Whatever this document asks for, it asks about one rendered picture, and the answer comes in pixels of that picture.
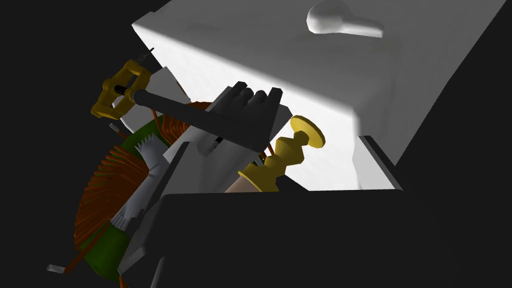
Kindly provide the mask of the dark grey rod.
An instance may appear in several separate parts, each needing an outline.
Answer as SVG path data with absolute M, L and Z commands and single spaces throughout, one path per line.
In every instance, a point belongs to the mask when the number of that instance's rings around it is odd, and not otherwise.
M 150 93 L 147 90 L 139 89 L 134 91 L 131 99 L 137 105 L 153 109 L 211 134 L 218 132 L 215 128 L 216 125 L 225 123 L 220 116 L 209 111 L 188 106 L 181 102 Z

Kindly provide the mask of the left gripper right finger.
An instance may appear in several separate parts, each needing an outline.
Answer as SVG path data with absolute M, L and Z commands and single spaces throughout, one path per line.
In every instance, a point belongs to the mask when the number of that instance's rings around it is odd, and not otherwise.
M 361 135 L 355 140 L 351 161 L 362 190 L 404 190 L 395 164 L 371 136 Z

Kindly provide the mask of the white cupboard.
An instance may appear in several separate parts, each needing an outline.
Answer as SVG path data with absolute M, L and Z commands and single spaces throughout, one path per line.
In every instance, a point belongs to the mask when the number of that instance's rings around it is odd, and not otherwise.
M 282 89 L 281 103 L 326 138 L 287 176 L 308 190 L 351 190 L 357 137 L 397 163 L 506 0 L 341 0 L 382 38 L 310 32 L 307 13 L 321 1 L 171 0 L 132 27 L 193 101 L 238 81 Z

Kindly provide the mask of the yellow clamp frame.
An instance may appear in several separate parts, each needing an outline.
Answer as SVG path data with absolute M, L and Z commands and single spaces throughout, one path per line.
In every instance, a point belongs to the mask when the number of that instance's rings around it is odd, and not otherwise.
M 135 105 L 133 95 L 145 90 L 152 73 L 133 59 L 102 84 L 102 92 L 90 112 L 92 115 L 120 120 Z

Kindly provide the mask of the gold candlestick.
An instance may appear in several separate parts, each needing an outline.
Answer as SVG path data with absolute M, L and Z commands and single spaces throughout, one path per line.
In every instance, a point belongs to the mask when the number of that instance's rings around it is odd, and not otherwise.
M 278 177 L 286 173 L 288 166 L 304 161 L 303 146 L 322 148 L 326 139 L 322 131 L 310 120 L 295 115 L 290 120 L 293 138 L 279 137 L 275 141 L 274 154 L 268 156 L 263 165 L 248 164 L 238 172 L 239 178 L 225 191 L 226 193 L 278 192 Z

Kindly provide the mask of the white cupboard knob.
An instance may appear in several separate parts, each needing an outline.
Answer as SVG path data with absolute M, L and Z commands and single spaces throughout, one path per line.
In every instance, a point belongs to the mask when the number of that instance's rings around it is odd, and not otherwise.
M 384 25 L 376 20 L 357 16 L 341 0 L 323 0 L 312 6 L 306 25 L 314 34 L 346 34 L 382 38 Z

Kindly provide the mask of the grey block with dark prongs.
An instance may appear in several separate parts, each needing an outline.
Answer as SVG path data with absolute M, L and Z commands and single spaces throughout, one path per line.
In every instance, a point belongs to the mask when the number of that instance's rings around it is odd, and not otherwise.
M 254 93 L 244 82 L 228 87 L 205 110 L 223 120 L 215 126 L 218 132 L 189 124 L 164 153 L 171 161 L 180 145 L 189 143 L 163 195 L 225 192 L 291 119 L 290 109 L 280 104 L 281 96 L 278 88 L 270 94 Z

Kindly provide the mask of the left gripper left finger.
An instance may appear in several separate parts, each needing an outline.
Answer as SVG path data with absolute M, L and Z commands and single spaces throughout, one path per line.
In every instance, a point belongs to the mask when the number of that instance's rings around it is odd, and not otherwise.
M 150 210 L 162 197 L 188 145 L 188 142 L 182 143 L 174 152 L 171 161 L 162 154 L 160 160 L 149 170 L 149 176 L 141 187 L 135 191 L 135 195 L 121 208 L 122 220 L 117 221 L 117 227 L 130 237 L 129 245 L 118 266 L 121 276 L 127 276 L 131 267 L 144 258 L 144 240 L 154 218 L 154 212 Z

